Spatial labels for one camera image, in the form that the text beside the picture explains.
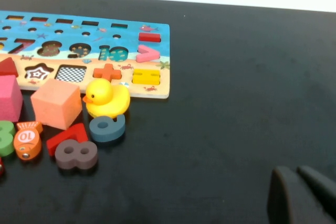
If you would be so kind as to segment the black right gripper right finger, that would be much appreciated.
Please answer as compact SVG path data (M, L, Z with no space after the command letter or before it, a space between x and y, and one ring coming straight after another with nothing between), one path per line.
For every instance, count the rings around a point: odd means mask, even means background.
M335 220L335 181L310 166L299 166L297 173L306 182L325 212Z

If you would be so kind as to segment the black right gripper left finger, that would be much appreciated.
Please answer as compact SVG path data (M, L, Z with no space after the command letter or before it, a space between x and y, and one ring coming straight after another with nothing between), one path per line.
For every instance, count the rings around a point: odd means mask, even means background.
M335 223L296 171L272 170L267 214L270 223Z

